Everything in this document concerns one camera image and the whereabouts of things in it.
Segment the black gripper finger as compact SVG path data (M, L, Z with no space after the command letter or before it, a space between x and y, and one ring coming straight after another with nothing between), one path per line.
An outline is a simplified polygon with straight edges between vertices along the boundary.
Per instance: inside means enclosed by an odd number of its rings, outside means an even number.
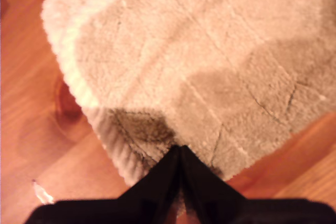
M230 223L247 201L187 146L181 147L181 178L187 209L195 210L200 223Z
M148 174L118 198L118 223L176 223L180 150L172 147Z

